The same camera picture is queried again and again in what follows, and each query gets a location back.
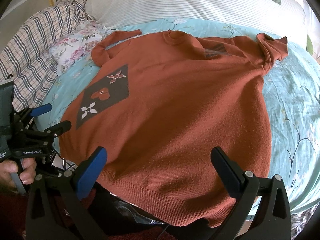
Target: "floral pillowcase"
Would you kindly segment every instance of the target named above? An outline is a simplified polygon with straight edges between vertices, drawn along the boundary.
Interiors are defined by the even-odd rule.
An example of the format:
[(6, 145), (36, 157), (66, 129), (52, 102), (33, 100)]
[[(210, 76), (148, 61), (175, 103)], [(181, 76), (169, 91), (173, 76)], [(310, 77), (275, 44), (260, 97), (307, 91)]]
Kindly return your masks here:
[(89, 59), (92, 49), (111, 33), (113, 30), (88, 20), (79, 24), (75, 33), (57, 40), (49, 48), (49, 54), (58, 63), (57, 76), (65, 73), (81, 57)]

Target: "flower design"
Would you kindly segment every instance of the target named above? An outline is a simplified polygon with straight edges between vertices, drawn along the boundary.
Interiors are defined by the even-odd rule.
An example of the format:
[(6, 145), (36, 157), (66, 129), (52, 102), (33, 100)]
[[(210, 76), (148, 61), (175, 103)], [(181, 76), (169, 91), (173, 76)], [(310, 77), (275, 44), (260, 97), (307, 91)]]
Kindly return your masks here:
[(70, 60), (76, 60), (77, 58), (80, 58), (83, 53), (84, 53), (84, 47), (79, 47), (71, 54)]
[(92, 99), (99, 98), (100, 100), (107, 100), (110, 97), (108, 88), (102, 88), (98, 92), (91, 95)]
[(121, 74), (121, 70), (118, 71), (115, 75), (108, 76), (108, 78), (112, 78), (112, 80), (110, 81), (110, 84), (112, 84), (113, 82), (116, 82), (117, 78), (123, 78), (123, 77), (125, 77), (125, 75)]
[(304, 172), (301, 176), (302, 180), (307, 179), (309, 177), (308, 173)]
[(82, 107), (81, 110), (84, 111), (84, 113), (82, 114), (82, 119), (84, 119), (88, 113), (90, 114), (96, 114), (97, 113), (97, 110), (94, 109), (93, 107), (95, 106), (96, 102), (94, 101), (92, 104), (90, 104), (89, 107)]
[(95, 25), (96, 25), (96, 22), (94, 20), (81, 21), (79, 25), (77, 25), (76, 31), (79, 32), (88, 26), (95, 26)]
[(55, 46), (58, 46), (58, 45), (64, 44), (64, 43), (66, 43), (68, 40), (69, 40), (68, 37), (61, 38), (61, 39), (58, 40), (54, 45), (55, 45)]
[(293, 180), (296, 180), (298, 183), (301, 181), (301, 178), (299, 177), (299, 175), (296, 173), (294, 176), (293, 176)]
[(96, 32), (97, 32), (97, 28), (95, 28), (95, 26), (87, 26), (87, 27), (83, 28), (82, 30), (80, 30), (78, 32), (78, 34), (85, 36), (85, 35), (95, 34)]
[(174, 20), (174, 24), (186, 23), (186, 22), (187, 22), (186, 19), (175, 19), (175, 20)]
[(294, 189), (292, 187), (287, 186), (287, 187), (285, 187), (285, 190), (287, 192), (287, 195), (288, 195), (288, 198), (289, 198), (289, 201), (290, 201), (290, 197), (291, 197), (291, 194), (292, 194)]
[(68, 44), (70, 45), (70, 43), (76, 43), (78, 41), (77, 38), (69, 38), (65, 43), (68, 42)]
[(108, 30), (106, 31), (106, 35), (110, 35), (111, 33), (113, 33), (113, 30), (108, 29)]
[(312, 124), (310, 124), (310, 130), (307, 131), (307, 136), (308, 136), (308, 138), (310, 140), (310, 143), (312, 143), (312, 145), (314, 147), (314, 150), (316, 152), (316, 155), (317, 155), (319, 153), (319, 150), (320, 150), (320, 140), (317, 138), (315, 133), (316, 133), (315, 127)]
[(74, 74), (73, 78), (77, 78), (78, 76), (80, 76), (80, 72), (77, 72), (76, 74)]
[(91, 52), (92, 49), (99, 43), (99, 41), (90, 41), (85, 44), (85, 52)]

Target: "bed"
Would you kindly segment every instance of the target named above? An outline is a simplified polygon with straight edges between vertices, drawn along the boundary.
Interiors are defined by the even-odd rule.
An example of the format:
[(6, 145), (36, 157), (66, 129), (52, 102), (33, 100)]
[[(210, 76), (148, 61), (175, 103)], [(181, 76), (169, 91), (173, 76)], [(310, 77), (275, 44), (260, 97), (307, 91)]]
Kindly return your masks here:
[[(38, 118), (37, 127), (58, 123), (99, 70), (90, 58), (91, 49), (115, 30), (141, 29), (148, 34), (170, 29), (197, 37), (252, 39), (260, 32), (273, 38), (286, 35), (289, 56), (264, 77), (272, 131), (269, 177), (284, 178), (292, 220), (314, 209), (320, 201), (320, 70), (305, 49), (308, 28), (297, 1), (281, 0), (279, 5), (272, 0), (108, 0), (102, 15), (95, 11), (101, 11), (101, 0), (88, 1), (59, 0), (57, 6), (31, 17), (1, 53), (2, 75), (16, 77), (16, 109), (51, 103), (51, 113)], [(132, 1), (136, 10), (143, 6), (145, 11), (128, 9)], [(158, 3), (166, 9), (157, 10)], [(55, 147), (59, 150), (58, 141)], [(297, 227), (295, 223), (293, 236)]]

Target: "cable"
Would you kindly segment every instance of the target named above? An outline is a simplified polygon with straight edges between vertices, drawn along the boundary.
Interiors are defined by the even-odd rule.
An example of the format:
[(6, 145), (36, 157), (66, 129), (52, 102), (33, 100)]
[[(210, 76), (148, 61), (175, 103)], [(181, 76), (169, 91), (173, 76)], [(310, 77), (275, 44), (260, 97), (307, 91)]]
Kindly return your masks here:
[(170, 224), (167, 224), (167, 226), (163, 229), (163, 231), (159, 234), (159, 236), (157, 237), (156, 240), (160, 239), (160, 236), (167, 230), (167, 228), (169, 227)]

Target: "human hand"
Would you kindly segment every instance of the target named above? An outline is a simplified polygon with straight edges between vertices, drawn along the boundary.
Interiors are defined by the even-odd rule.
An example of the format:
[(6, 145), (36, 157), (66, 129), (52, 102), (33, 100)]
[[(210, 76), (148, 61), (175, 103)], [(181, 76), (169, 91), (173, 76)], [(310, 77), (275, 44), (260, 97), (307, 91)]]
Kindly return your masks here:
[[(20, 174), (23, 184), (33, 183), (36, 176), (36, 160), (35, 158), (23, 159), (22, 166), (25, 169)], [(18, 172), (18, 165), (12, 160), (5, 160), (0, 163), (0, 185), (9, 189), (16, 188), (10, 173)]]

